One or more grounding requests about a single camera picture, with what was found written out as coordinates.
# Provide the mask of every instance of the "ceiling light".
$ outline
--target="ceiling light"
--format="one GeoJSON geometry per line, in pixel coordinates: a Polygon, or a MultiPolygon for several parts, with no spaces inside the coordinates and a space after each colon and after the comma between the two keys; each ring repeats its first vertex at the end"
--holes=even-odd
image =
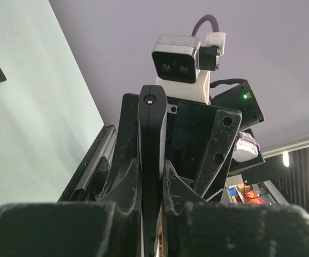
{"type": "Polygon", "coordinates": [[[290,166],[290,162],[289,162],[289,153],[288,152],[283,152],[283,163],[285,167],[289,167],[290,166]]]}

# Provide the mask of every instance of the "orange object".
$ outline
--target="orange object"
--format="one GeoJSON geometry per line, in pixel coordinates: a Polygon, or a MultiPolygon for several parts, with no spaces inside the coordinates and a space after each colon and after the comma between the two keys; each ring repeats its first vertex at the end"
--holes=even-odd
{"type": "Polygon", "coordinates": [[[263,205],[265,202],[258,197],[258,194],[255,193],[253,190],[249,190],[245,195],[245,202],[246,203],[253,203],[256,205],[263,205]]]}

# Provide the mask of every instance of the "black cable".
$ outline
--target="black cable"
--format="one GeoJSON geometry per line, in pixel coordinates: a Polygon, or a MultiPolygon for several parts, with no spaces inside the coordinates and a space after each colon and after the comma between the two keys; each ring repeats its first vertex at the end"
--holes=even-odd
{"type": "Polygon", "coordinates": [[[245,182],[244,182],[244,197],[246,197],[246,198],[249,198],[250,200],[252,200],[252,199],[257,199],[257,198],[259,198],[259,197],[261,197],[261,195],[262,195],[262,186],[260,185],[260,194],[258,194],[258,196],[256,196],[256,197],[248,197],[247,195],[246,195],[246,187],[245,187],[246,185],[245,185],[245,182]]]}
{"type": "Polygon", "coordinates": [[[225,84],[225,85],[241,84],[246,81],[247,81],[246,79],[222,79],[222,80],[211,82],[209,85],[209,88],[215,88],[221,84],[225,84]]]}

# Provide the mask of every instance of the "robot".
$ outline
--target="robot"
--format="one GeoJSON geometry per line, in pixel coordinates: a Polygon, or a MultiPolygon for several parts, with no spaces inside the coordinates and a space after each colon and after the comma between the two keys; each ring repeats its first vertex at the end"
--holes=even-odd
{"type": "Polygon", "coordinates": [[[110,169],[99,164],[58,203],[0,207],[0,256],[154,257],[159,227],[163,256],[309,256],[301,208],[220,204],[227,176],[263,161],[249,127],[264,117],[248,81],[210,83],[224,45],[213,16],[192,36],[160,36],[155,85],[123,97],[110,169]],[[238,85],[210,97],[221,84],[238,85]]]}

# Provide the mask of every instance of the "purple cable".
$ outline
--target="purple cable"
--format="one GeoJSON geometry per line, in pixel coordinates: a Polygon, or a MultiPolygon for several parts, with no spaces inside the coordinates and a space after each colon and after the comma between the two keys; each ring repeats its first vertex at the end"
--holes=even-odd
{"type": "Polygon", "coordinates": [[[207,14],[207,15],[204,15],[202,18],[200,18],[199,21],[197,21],[195,27],[193,28],[191,36],[196,36],[197,31],[202,26],[202,24],[205,23],[206,21],[209,21],[210,24],[212,25],[213,32],[220,32],[220,28],[218,27],[218,22],[216,18],[212,16],[211,14],[207,14]]]}

